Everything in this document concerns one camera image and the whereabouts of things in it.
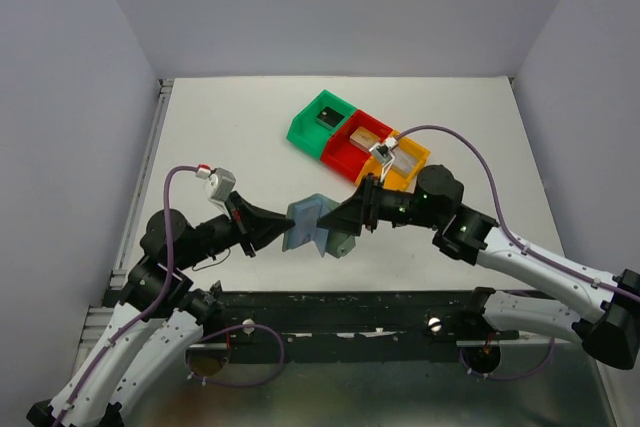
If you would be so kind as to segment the grey-green card holder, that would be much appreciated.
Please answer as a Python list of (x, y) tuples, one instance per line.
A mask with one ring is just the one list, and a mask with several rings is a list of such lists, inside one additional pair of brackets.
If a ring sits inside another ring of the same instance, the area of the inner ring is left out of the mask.
[(322, 194), (313, 194), (291, 203), (286, 217), (295, 225), (284, 233), (282, 251), (286, 252), (313, 243), (320, 256), (326, 254), (340, 259), (347, 256), (356, 246), (353, 236), (317, 226), (317, 221), (331, 213), (338, 203)]

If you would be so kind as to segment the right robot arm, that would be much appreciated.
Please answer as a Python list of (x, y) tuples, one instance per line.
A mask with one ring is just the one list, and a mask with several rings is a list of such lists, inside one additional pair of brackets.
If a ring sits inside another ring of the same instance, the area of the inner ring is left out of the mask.
[(578, 264), (509, 234), (503, 223), (463, 204), (464, 186), (442, 165), (428, 166), (413, 192), (389, 190), (374, 175), (320, 217), (320, 228), (359, 236), (379, 222), (434, 231), (434, 245), (453, 260), (513, 277), (543, 293), (517, 300), (489, 290), (464, 309), (460, 326), (480, 339), (495, 331), (528, 331), (581, 345), (592, 358), (630, 370), (639, 354), (639, 275), (619, 275)]

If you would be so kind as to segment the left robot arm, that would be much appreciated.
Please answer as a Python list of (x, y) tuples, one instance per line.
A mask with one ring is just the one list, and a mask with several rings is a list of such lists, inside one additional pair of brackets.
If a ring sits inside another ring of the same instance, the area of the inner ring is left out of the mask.
[(198, 226), (163, 207), (148, 221), (143, 257), (129, 272), (98, 342), (69, 383), (35, 403), (33, 426), (121, 426), (139, 397), (196, 341), (225, 332), (220, 287), (196, 289), (183, 270), (238, 245), (252, 257), (295, 223), (232, 192), (225, 213)]

